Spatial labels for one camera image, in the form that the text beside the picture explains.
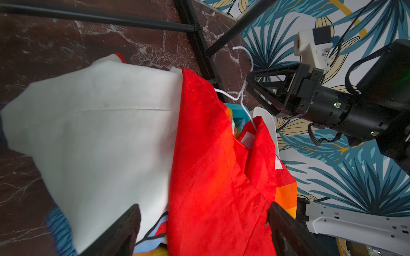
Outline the rainbow jacket red hood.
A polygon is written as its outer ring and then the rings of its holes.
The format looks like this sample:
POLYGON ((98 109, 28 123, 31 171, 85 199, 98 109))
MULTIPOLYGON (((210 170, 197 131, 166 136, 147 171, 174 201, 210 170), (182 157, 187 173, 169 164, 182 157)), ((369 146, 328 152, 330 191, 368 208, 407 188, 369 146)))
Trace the rainbow jacket red hood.
POLYGON ((235 138, 228 108, 190 69, 110 55, 30 84, 1 119, 8 147, 33 158, 78 254, 134 204, 133 253, 166 237, 171 256, 274 256, 270 205, 296 215, 296 181, 263 119, 235 138))

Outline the rainbow striped jacket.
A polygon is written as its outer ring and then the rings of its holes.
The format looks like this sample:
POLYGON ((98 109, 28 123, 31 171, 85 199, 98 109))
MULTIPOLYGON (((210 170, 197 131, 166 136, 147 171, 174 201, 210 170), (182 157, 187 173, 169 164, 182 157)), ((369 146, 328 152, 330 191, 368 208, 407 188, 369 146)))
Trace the rainbow striped jacket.
POLYGON ((53 208, 46 217, 46 224, 54 241, 54 250, 59 256, 78 256, 72 242, 69 222, 59 207, 53 208))

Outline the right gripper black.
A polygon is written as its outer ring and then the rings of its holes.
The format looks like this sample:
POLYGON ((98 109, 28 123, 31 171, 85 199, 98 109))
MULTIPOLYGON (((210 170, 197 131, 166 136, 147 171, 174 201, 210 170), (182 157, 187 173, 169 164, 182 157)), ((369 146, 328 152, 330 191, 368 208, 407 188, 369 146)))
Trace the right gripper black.
POLYGON ((321 84, 324 72, 296 63, 252 71, 247 91, 273 116, 301 117, 318 126, 346 128, 351 96, 321 84))

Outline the white wire hanger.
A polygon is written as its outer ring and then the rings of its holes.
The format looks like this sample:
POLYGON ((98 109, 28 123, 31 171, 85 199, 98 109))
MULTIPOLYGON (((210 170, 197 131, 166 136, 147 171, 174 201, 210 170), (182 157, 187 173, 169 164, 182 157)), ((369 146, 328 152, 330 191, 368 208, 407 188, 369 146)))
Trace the white wire hanger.
MULTIPOLYGON (((233 47, 232 49, 233 49, 233 50, 243 50, 243 51, 246 52, 246 54, 247 54, 248 57, 249 57, 250 64, 251 64, 250 71, 253 71, 253 70, 254 70, 254 61, 253 61, 253 57, 252 57, 251 53, 250 53, 245 47, 242 47, 242 46, 235 46, 235 47, 233 47)), ((252 124, 254 130, 256 131, 257 128, 256 128, 256 125, 255 125, 255 123, 254 123, 254 121, 253 121, 253 118, 252 118, 252 116, 251 116, 251 114, 250 114, 250 111, 249 111, 249 110, 244 106, 244 104, 243 104, 243 99, 244 99, 244 97, 245 97, 245 89, 246 89, 246 87, 247 87, 247 84, 248 84, 247 81, 244 80, 243 85, 242 85, 242 87, 241 87, 241 90, 239 91, 239 93, 237 94, 236 97, 234 97, 234 96, 230 95, 229 93, 227 93, 227 92, 225 92, 225 91, 223 91, 223 90, 220 90, 220 89, 215 89, 215 91, 216 91, 217 93, 221 93, 221 94, 224 95, 224 96, 227 96, 229 99, 231 99, 231 100, 233 100, 233 101, 238 101, 238 100, 239 100, 239 101, 240 101, 240 106, 241 106, 242 109, 245 111, 245 113, 247 114, 247 116, 250 118, 250 122, 251 122, 251 124, 252 124)))

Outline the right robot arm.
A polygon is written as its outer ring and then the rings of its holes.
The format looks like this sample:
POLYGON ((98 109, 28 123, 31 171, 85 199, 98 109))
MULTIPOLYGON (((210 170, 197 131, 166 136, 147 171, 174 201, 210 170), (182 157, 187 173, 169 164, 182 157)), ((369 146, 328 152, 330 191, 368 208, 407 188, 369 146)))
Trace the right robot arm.
POLYGON ((303 119, 316 147, 347 144, 335 159, 341 181, 320 201, 347 210, 387 217, 410 213, 410 43, 397 39, 355 62, 375 59, 357 86, 345 78, 345 92, 322 85, 324 72, 308 64, 252 71, 250 92, 274 116, 303 119))

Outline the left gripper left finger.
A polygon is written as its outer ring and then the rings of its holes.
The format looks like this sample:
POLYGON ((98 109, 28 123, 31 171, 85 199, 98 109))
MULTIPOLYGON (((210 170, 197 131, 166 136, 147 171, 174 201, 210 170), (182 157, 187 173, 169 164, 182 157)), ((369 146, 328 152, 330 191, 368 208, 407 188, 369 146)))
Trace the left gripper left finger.
POLYGON ((82 256, 131 256, 141 226, 139 205, 132 205, 82 256))

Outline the teal plastic basket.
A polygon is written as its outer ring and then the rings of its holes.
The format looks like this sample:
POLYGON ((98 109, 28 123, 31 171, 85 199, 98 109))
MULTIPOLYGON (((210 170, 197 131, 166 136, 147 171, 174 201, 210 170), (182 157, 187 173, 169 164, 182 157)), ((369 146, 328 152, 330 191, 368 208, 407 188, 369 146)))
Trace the teal plastic basket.
POLYGON ((228 108, 228 114, 232 122, 233 136, 237 138, 244 126, 250 122, 250 117, 248 116, 249 110, 247 107, 243 107, 238 104, 226 103, 225 106, 228 108))

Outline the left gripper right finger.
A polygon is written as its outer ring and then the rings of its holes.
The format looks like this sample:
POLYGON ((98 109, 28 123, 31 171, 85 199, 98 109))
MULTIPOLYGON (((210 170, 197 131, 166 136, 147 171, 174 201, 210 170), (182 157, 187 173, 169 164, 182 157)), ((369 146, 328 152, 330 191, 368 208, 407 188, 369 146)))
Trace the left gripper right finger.
POLYGON ((278 203, 273 202, 267 213, 272 243, 278 256, 332 256, 315 237, 278 203))

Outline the white plastic tray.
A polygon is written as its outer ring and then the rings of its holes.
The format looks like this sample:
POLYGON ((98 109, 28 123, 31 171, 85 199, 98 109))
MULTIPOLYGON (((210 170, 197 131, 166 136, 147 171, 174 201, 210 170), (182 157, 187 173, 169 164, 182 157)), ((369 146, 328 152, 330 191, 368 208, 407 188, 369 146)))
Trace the white plastic tray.
POLYGON ((272 116, 266 109, 261 108, 261 107, 255 107, 251 111, 252 117, 261 117, 266 124, 270 136, 275 144, 275 152, 278 157, 279 155, 279 143, 278 143, 278 136, 277 136, 277 129, 276 129, 276 123, 275 123, 275 118, 272 116))

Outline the black clothes rack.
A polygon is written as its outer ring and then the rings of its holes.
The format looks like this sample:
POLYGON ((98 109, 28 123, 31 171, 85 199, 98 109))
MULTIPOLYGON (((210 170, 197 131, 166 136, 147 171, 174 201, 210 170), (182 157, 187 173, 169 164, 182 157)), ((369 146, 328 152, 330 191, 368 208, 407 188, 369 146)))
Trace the black clothes rack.
POLYGON ((200 26, 191 1, 174 2, 181 19, 180 23, 118 13, 108 13, 107 11, 98 9, 30 1, 1 1, 1 13, 187 33, 187 37, 204 79, 210 82, 214 88, 223 89, 222 81, 214 61, 212 60, 213 55, 227 45, 229 41, 234 39, 254 20, 261 16, 268 8, 273 6, 274 3, 274 1, 269 0, 258 1, 245 12, 242 18, 237 21, 232 28, 224 33, 222 37, 211 46, 208 46, 206 43, 202 27, 200 26))

